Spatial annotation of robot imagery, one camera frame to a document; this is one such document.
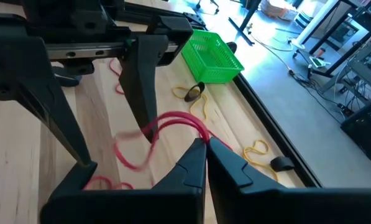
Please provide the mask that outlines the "black chair base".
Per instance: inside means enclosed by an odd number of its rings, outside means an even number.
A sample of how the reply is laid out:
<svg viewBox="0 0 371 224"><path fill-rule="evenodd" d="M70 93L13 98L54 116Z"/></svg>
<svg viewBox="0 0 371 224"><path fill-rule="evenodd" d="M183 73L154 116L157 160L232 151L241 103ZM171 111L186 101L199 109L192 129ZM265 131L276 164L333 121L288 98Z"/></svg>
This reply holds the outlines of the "black chair base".
<svg viewBox="0 0 371 224"><path fill-rule="evenodd" d="M219 5L215 0L198 0L195 9L203 14L215 15L219 12Z"/></svg>

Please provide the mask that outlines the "black stand leg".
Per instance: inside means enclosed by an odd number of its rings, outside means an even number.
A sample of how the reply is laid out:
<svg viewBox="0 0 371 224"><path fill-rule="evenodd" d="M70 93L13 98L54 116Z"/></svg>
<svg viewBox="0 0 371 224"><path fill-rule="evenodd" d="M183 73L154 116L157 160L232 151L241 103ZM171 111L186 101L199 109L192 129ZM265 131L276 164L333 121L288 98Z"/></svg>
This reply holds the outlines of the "black stand leg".
<svg viewBox="0 0 371 224"><path fill-rule="evenodd" d="M246 16L243 18L242 20L242 23L241 25L237 25L235 20L232 19L231 17L229 17L229 22L232 24L232 26L236 29L236 31L238 31L238 33L240 34L240 36L250 45L250 46L253 46L255 44L255 42L251 41L248 36L244 33L247 25L249 24L252 16L254 15L254 13L257 11L257 9L259 8L259 4L261 3L261 0L250 0L250 6L249 7L246 7L247 9L247 14Z"/></svg>

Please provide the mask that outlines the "green plastic basket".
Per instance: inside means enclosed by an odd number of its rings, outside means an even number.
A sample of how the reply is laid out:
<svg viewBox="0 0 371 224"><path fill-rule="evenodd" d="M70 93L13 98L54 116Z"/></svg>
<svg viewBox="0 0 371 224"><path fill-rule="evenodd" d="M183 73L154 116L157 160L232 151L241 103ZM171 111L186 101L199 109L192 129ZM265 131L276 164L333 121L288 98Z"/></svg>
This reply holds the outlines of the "green plastic basket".
<svg viewBox="0 0 371 224"><path fill-rule="evenodd" d="M229 46L214 32L195 29L181 54L197 82L228 83L244 70Z"/></svg>

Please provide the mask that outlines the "white pole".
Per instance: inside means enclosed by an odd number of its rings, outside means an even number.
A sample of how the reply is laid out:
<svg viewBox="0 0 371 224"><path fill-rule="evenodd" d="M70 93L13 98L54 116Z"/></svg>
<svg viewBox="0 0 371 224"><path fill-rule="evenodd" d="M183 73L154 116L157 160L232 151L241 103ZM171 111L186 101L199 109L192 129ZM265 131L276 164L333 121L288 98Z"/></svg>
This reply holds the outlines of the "white pole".
<svg viewBox="0 0 371 224"><path fill-rule="evenodd" d="M304 50L304 44L316 31L316 29L323 23L330 13L334 10L335 7L339 5L340 0L327 0L323 5L321 10L313 18L313 20L306 26L306 28L301 32L301 34L296 38L291 40L291 44L297 49Z"/></svg>

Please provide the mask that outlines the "white tablet device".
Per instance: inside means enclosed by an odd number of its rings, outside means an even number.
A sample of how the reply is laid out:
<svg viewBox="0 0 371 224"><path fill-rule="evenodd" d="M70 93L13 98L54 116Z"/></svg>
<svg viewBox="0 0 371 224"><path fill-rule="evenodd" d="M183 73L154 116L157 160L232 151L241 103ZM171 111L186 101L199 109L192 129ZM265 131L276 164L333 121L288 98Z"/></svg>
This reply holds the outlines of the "white tablet device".
<svg viewBox="0 0 371 224"><path fill-rule="evenodd" d="M321 60L320 58L316 58L314 56L309 56L309 59L316 68L323 68L331 65L331 62L325 62L324 60Z"/></svg>

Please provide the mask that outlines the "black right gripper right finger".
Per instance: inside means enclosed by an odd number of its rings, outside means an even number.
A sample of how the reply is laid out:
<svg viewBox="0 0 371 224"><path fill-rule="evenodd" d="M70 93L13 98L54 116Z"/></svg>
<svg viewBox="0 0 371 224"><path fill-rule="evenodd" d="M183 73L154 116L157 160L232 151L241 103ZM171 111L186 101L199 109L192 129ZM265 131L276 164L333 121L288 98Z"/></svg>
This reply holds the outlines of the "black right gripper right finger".
<svg viewBox="0 0 371 224"><path fill-rule="evenodd" d="M207 155L218 224L371 224L371 189L288 188L216 138Z"/></svg>

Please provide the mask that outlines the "grey metal rack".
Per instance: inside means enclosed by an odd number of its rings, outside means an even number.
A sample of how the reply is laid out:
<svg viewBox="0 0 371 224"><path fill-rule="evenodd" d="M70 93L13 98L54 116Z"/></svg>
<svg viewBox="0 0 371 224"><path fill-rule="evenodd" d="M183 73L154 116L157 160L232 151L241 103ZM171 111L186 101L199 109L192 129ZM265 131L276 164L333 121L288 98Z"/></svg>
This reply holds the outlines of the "grey metal rack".
<svg viewBox="0 0 371 224"><path fill-rule="evenodd" d="M357 84L361 81L371 87L371 69L362 61L369 54L371 54L371 41L367 44L366 47L362 47L358 53L352 56L344 64L341 70L319 89L319 92L324 93L330 90L332 87L335 87L337 83L340 83L343 84L349 91L351 91L354 96L358 98L363 104L369 104L371 100L366 98L363 93L357 89ZM351 82L343 80L343 78L349 72L354 72L355 76L359 78L354 86L352 86Z"/></svg>

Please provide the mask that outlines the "black box with cyan light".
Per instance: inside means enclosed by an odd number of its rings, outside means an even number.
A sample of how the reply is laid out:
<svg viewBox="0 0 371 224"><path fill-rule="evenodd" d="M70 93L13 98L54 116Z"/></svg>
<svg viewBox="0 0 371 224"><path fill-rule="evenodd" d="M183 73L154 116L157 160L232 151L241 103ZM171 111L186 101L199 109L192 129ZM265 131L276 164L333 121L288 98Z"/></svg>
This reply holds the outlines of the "black box with cyan light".
<svg viewBox="0 0 371 224"><path fill-rule="evenodd" d="M371 103L347 118L341 129L371 160Z"/></svg>

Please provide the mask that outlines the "black aluminium table frame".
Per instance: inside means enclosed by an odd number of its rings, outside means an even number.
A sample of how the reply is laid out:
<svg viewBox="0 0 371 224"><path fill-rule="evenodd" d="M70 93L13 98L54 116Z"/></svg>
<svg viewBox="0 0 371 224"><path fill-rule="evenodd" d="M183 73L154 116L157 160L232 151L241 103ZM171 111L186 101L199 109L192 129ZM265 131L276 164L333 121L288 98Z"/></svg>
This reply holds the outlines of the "black aluminium table frame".
<svg viewBox="0 0 371 224"><path fill-rule="evenodd" d="M207 30L202 18L185 6L177 9L174 3L162 0L124 0L124 4L125 9L121 16L121 21L124 22L146 25L154 15L177 16L187 19L194 29ZM247 110L250 120L261 125L264 134L275 142L275 147L294 163L295 174L301 184L306 187L323 186L241 73L229 84L208 85L206 93L212 96L216 105L227 102L223 98L217 98L222 93L238 107Z"/></svg>

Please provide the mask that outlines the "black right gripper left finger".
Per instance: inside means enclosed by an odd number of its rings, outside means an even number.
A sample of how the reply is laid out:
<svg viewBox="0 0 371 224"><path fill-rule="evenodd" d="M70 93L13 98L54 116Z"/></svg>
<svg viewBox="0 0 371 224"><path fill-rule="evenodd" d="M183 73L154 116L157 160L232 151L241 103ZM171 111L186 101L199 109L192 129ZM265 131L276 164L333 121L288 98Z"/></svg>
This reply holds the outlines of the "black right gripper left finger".
<svg viewBox="0 0 371 224"><path fill-rule="evenodd" d="M41 224L203 224L206 151L196 138L149 190L78 190L50 199Z"/></svg>

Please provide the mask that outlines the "black desk frame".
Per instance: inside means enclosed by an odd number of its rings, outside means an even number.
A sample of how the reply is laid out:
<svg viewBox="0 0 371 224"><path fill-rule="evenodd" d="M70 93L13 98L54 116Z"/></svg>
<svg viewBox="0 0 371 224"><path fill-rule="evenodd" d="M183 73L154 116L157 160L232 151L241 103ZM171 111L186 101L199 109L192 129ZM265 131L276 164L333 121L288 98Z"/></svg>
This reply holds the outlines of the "black desk frame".
<svg viewBox="0 0 371 224"><path fill-rule="evenodd" d="M367 1L367 4L360 3L359 0L336 0L336 3L333 7L330 8L329 12L327 12L322 20L319 22L319 25L326 20L326 18L332 13L332 11L336 10L337 6L340 5L341 2L349 5L350 8L331 26L320 38L318 43L308 52L310 55L314 54L320 46L325 43L328 38L337 30L337 28L346 21L348 17L353 19L356 22L365 22L367 26L365 29L368 30L368 33L365 34L360 40L356 42L338 61L336 61L329 69L325 71L320 71L313 68L313 64L310 62L308 67L308 75L307 77L310 78L312 74L321 75L324 77L332 78L332 72L340 66L343 62L350 58L350 56L354 55L357 50L363 48L363 45L368 42L369 38L371 38L371 0L363 0Z"/></svg>

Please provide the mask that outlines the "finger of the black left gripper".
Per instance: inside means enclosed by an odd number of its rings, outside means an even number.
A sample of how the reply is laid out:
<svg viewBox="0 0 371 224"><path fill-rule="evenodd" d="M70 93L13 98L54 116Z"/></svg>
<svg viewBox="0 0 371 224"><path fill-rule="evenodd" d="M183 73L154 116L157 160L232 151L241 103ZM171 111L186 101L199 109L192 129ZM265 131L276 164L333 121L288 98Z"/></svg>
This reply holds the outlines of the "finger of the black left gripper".
<svg viewBox="0 0 371 224"><path fill-rule="evenodd" d="M165 35L142 35L131 44L122 64L119 83L140 129L157 118L155 71L167 47Z"/></svg>
<svg viewBox="0 0 371 224"><path fill-rule="evenodd" d="M25 22L0 18L0 101L16 101L37 117L81 166L91 157L65 94L52 72L45 44Z"/></svg>

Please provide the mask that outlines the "yellow rubber band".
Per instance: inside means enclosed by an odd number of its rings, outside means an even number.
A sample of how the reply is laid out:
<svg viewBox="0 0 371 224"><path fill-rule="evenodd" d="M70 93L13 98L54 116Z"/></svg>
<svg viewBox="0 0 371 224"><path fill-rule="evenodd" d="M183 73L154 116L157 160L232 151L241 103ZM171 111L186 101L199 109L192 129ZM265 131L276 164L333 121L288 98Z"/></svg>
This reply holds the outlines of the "yellow rubber band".
<svg viewBox="0 0 371 224"><path fill-rule="evenodd" d="M172 88L172 93L173 95L176 97L176 98L179 98L179 99L182 99L182 100L185 100L185 96L181 96L179 95L176 91L187 91L187 92L191 92L192 94L197 94L197 97L195 100L191 100L192 104L190 105L189 107L189 114L192 114L193 116L196 116L195 113L194 113L194 109L195 109L195 106L198 104L198 103L201 103L202 101L204 102L203 104L203 119L202 121L206 121L208 119L208 113L207 113L207 108L208 108L208 103L209 103L209 100L208 100L208 97L204 94L204 93L201 93L198 89L195 90L195 89L190 89L190 88L186 88L186 87L183 87L183 86L175 86Z"/></svg>
<svg viewBox="0 0 371 224"><path fill-rule="evenodd" d="M249 153L251 153L251 152L254 153L254 154L258 154L260 156L267 155L270 152L270 146L268 145L268 143L264 139L257 139L257 140L255 140L253 146L247 146L247 147L243 148L243 150L242 150L242 157L250 165L252 165L254 167L260 167L260 168L263 168L263 169L269 171L269 173L271 173L272 178L276 182L278 182L279 179L278 179L277 172L274 171L271 168L271 166L268 165L268 164L263 164L263 163L260 163L260 162L257 162L257 161L253 161L249 157Z"/></svg>

